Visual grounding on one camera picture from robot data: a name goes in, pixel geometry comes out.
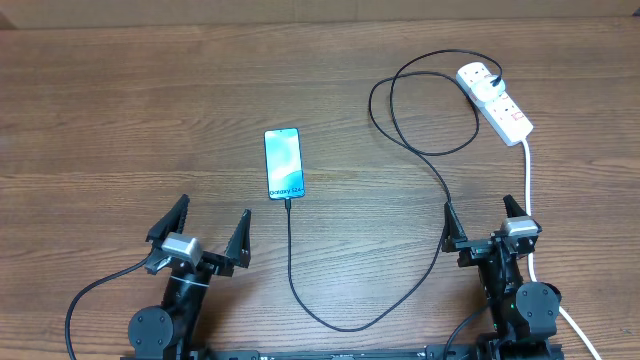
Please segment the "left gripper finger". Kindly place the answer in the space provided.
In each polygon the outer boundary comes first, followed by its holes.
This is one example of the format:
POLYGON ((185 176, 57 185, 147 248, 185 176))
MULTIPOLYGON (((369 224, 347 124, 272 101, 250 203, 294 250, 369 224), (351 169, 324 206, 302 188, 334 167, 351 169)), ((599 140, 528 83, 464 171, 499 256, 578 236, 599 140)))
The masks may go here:
POLYGON ((242 268, 248 268, 251 261, 251 250, 250 250, 251 217, 252 217, 251 211, 249 209, 245 209, 225 250, 225 256, 235 266, 239 266, 242 268))
POLYGON ((188 214, 190 198, 183 194, 174 206, 148 231, 146 241, 160 246, 170 233, 181 234, 188 214))

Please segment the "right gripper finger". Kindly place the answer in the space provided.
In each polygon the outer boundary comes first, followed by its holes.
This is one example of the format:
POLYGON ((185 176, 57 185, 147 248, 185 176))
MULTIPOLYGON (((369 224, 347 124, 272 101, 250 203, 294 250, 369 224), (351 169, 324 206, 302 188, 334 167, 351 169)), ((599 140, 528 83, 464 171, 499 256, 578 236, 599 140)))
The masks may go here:
POLYGON ((442 250, 444 252, 455 252, 457 251, 457 245, 466 242, 468 237, 450 201, 444 204, 444 217, 445 228, 442 250))
POLYGON ((528 213, 518 204, 510 194, 503 197, 506 215, 508 218, 527 216, 528 213))

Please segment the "blue Galaxy smartphone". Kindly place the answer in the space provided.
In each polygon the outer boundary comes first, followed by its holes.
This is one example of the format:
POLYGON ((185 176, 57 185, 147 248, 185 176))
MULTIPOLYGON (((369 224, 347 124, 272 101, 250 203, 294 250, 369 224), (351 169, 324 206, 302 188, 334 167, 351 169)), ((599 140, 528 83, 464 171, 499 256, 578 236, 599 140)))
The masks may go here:
POLYGON ((266 131, 264 149, 269 198, 285 200, 303 197, 305 182, 299 130, 284 128, 266 131))

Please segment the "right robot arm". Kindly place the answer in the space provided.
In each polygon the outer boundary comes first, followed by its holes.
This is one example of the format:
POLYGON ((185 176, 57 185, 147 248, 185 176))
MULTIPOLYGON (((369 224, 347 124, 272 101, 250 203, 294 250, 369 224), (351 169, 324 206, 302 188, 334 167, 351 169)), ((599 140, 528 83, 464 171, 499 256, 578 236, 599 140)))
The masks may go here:
POLYGON ((444 204, 443 250, 457 253, 459 267, 477 267, 487 304, 467 317, 452 332, 436 356, 443 359, 558 360, 562 347, 550 338, 557 334, 561 292, 545 282, 526 282, 518 260, 531 255, 542 227, 515 199, 503 198, 506 219, 486 239, 470 240, 451 202, 444 204), (453 341, 471 321, 488 310, 494 330, 481 334, 472 345, 458 348, 453 341))

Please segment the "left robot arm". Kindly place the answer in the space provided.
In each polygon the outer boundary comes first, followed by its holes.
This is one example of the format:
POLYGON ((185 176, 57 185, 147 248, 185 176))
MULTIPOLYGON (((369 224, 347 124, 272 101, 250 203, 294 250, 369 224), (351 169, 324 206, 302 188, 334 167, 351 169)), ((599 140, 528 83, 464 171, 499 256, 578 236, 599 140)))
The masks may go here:
POLYGON ((161 303, 139 310, 129 322, 136 359, 214 359, 213 350, 193 343, 211 279, 231 277, 237 267, 250 264, 251 211, 243 212, 220 255, 205 251, 198 238, 184 233, 189 202, 182 195, 147 233, 151 252, 142 265, 151 275, 163 269, 171 273, 161 303))

